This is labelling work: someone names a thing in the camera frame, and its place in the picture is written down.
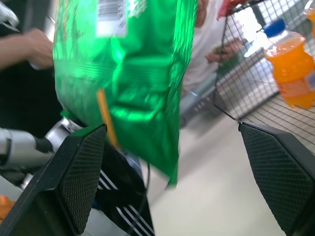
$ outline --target barcode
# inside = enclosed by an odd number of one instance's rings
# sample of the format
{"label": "barcode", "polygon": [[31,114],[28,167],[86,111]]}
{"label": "barcode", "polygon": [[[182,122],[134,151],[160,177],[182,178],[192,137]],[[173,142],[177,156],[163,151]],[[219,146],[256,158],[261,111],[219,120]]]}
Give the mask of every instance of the barcode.
{"label": "barcode", "polygon": [[119,0],[98,0],[98,21],[118,21],[119,19]]}
{"label": "barcode", "polygon": [[315,90],[315,71],[306,76],[306,81],[308,82],[310,89]]}
{"label": "barcode", "polygon": [[126,0],[97,1],[97,37],[126,35]]}

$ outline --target metal wire mesh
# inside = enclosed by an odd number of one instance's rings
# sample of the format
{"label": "metal wire mesh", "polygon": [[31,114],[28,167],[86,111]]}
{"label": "metal wire mesh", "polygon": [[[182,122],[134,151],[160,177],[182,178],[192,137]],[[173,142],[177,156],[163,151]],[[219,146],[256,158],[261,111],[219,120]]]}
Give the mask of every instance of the metal wire mesh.
{"label": "metal wire mesh", "polygon": [[234,58],[219,65],[216,89],[225,102],[222,110],[233,119],[263,123],[293,133],[315,154],[315,108],[306,111],[284,103],[273,79],[272,66],[264,58],[262,47],[267,39],[260,32],[267,23],[283,18],[290,31],[306,37],[305,51],[314,58],[312,23],[303,14],[307,2],[255,0],[242,6],[241,11],[236,9],[226,21],[222,48],[239,37],[246,38],[248,43],[239,47]]}

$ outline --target orange bottle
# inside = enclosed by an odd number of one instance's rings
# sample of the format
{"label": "orange bottle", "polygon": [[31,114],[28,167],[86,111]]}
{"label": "orange bottle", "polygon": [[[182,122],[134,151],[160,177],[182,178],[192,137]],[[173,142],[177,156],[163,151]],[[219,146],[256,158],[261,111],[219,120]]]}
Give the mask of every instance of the orange bottle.
{"label": "orange bottle", "polygon": [[315,38],[315,1],[308,1],[304,8],[304,14],[313,23],[313,37]]}
{"label": "orange bottle", "polygon": [[264,28],[270,44],[265,57],[273,65],[273,75],[284,101],[291,107],[309,109],[315,100],[315,65],[304,52],[305,38],[285,29],[283,19]]}

